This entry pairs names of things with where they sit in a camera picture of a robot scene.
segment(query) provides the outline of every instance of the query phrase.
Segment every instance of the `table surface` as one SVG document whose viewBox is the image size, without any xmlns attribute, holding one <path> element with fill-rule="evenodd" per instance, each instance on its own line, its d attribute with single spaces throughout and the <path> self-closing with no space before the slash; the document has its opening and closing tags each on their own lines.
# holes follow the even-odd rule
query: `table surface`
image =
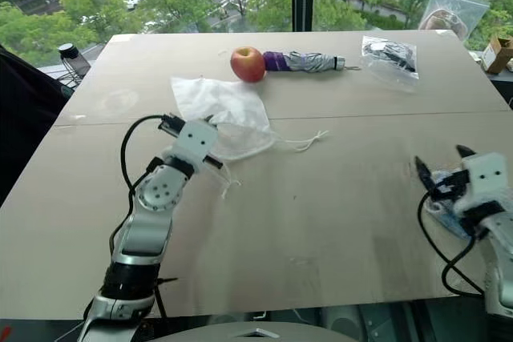
<svg viewBox="0 0 513 342">
<path fill-rule="evenodd" d="M 226 199 L 210 174 L 192 179 L 161 267 L 162 277 L 179 277 L 163 287 L 164 303 L 170 316 L 190 316 L 448 296 L 442 261 L 416 222 L 414 156 L 454 167 L 459 143 L 513 159 L 513 115 L 453 35 L 117 35 L 0 209 L 0 317 L 81 317 L 127 210 L 119 145 L 134 119 L 177 112 L 171 76 L 234 80 L 229 52 L 244 44 L 342 54 L 352 65 L 364 34 L 418 46 L 419 90 L 383 89 L 365 70 L 268 74 L 257 87 L 273 129 L 329 135 L 304 153 L 277 144 L 234 163 L 242 186 Z M 141 125 L 127 149 L 132 178 L 171 143 L 155 124 Z M 448 255 L 464 247 L 426 223 Z M 461 262 L 481 283 L 485 252 L 486 243 Z"/>
</svg>

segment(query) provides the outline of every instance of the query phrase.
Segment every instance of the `clear plastic bag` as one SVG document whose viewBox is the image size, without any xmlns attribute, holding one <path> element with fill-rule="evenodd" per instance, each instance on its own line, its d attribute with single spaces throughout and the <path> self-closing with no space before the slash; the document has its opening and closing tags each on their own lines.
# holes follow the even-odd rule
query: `clear plastic bag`
<svg viewBox="0 0 513 342">
<path fill-rule="evenodd" d="M 453 30 L 464 41 L 489 7 L 490 3 L 482 0 L 430 0 L 418 28 Z"/>
<path fill-rule="evenodd" d="M 385 86 L 414 91 L 418 85 L 417 47 L 412 44 L 364 36 L 362 65 Z"/>
</svg>

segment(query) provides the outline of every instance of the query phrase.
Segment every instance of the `apple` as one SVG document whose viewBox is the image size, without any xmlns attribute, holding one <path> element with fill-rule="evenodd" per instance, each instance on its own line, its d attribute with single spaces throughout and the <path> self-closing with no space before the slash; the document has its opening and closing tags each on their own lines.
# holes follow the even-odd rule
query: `apple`
<svg viewBox="0 0 513 342">
<path fill-rule="evenodd" d="M 245 82 L 258 82 L 265 74 L 264 57 L 254 47 L 236 48 L 230 58 L 232 70 Z"/>
</svg>

